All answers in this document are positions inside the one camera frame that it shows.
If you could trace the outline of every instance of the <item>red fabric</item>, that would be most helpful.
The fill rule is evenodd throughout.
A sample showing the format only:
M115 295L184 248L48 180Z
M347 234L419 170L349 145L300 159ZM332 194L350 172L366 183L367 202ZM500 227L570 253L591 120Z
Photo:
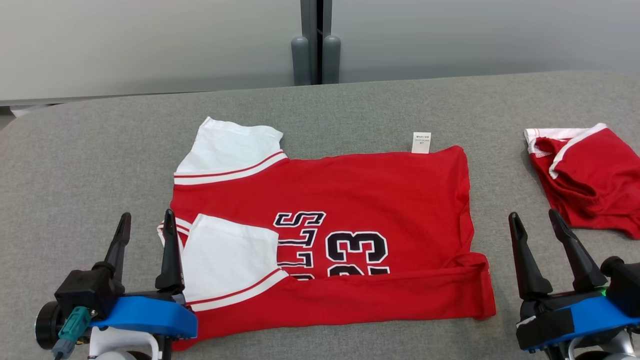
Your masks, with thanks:
M280 240L301 240L317 229L311 248L279 246L278 262L297 262L311 252L313 267L282 268L287 277L260 295L197 312L196 341L274 327L493 316L489 266L470 252L474 228L469 213L467 158L461 147L433 154L354 154L320 160L284 159L258 174L208 184L175 185L171 208L193 223L199 213L264 227ZM319 226L277 227L279 213L321 211ZM386 256L368 258L371 243L336 262L328 255L335 232L377 232ZM189 240L183 236L185 246ZM328 276L334 265L355 265L365 275ZM368 275L369 266L388 274Z
M551 155L530 155L551 207L572 227L618 229L640 239L640 158L605 128L567 147L553 179L549 167L568 144L537 138Z

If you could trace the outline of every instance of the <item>gray table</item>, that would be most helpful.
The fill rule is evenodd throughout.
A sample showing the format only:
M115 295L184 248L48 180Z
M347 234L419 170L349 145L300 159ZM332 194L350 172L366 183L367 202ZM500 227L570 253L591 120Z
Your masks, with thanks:
M70 270L104 256L124 211L133 216L124 284L152 288L162 252L156 226L171 199L172 172L208 115L275 127L292 158L409 151L413 131L432 132L432 151L461 145L471 176L472 249L489 258L498 314L483 322L272 329L205 341L176 359L541 359L519 351L515 339L520 299L509 212L522 217L555 290L569 290L572 276L522 130L605 122L640 151L640 81L604 72L151 95L36 111L0 131L1 358L50 358L33 339L40 306ZM614 254L640 261L640 243L619 233L576 233L597 263ZM86 351L80 347L74 359Z

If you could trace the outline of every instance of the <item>care label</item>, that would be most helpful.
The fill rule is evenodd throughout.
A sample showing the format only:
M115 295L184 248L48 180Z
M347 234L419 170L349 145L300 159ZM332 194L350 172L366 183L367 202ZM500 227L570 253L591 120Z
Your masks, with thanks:
M413 146L411 152L417 154L429 154L431 145L431 133L413 133Z

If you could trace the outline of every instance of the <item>basketball jersey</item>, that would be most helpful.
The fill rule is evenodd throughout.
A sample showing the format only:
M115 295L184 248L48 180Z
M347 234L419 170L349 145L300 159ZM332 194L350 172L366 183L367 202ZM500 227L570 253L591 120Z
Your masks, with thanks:
M549 204L569 225L640 239L640 158L611 129L527 129L525 138Z
M208 118L178 166L198 338L177 350L274 327L495 314L487 259L470 251L462 148L291 160L281 137Z

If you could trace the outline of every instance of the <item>folded red garment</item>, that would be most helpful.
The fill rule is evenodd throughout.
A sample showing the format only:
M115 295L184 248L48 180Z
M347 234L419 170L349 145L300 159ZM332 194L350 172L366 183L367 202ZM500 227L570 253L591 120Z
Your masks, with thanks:
M640 158L613 131L597 124L524 135L549 204L572 227L640 239Z

